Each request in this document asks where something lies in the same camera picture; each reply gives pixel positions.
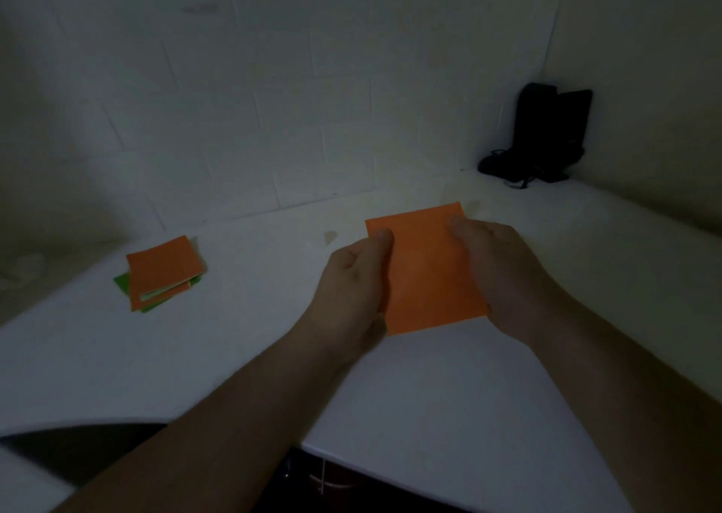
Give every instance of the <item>white brick wall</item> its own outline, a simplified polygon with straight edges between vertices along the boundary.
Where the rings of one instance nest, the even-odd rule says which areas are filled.
[[[0,0],[0,249],[469,168],[557,1]]]

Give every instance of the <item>person's left arm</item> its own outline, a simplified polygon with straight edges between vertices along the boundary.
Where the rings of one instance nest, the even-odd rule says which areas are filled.
[[[265,352],[62,503],[70,511],[248,511],[341,367],[383,335],[391,232],[331,255],[311,305]]]

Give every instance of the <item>orange square paper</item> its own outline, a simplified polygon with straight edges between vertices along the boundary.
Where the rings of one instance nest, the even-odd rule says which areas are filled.
[[[393,232],[381,301],[389,335],[487,314],[469,255],[446,227],[452,215],[464,216],[461,203],[366,220],[369,235],[381,228]]]
[[[130,266],[132,311],[190,289],[187,281],[204,272],[203,264],[185,235],[152,249],[127,254],[126,258]],[[154,291],[159,291],[159,294],[141,298],[141,295]]]

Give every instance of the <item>tabletop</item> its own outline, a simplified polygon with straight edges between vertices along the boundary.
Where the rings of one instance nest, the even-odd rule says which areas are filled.
[[[293,325],[366,218],[454,201],[515,226],[573,296],[722,399],[719,238],[576,181],[515,190],[463,172],[111,249],[0,328],[0,436],[179,416]],[[125,253],[182,233],[203,280],[131,313],[112,280]],[[384,339],[302,446],[479,511],[630,510],[542,366],[487,319]]]

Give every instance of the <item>table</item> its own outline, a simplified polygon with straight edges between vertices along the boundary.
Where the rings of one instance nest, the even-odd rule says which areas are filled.
[[[112,249],[0,328],[0,436],[179,416],[284,334],[364,219],[452,201],[515,226],[574,296],[722,399],[719,238],[576,181],[463,172],[181,231],[209,271],[148,314],[112,277],[179,233]],[[630,511],[542,366],[487,319],[386,338],[302,445],[459,507]]]

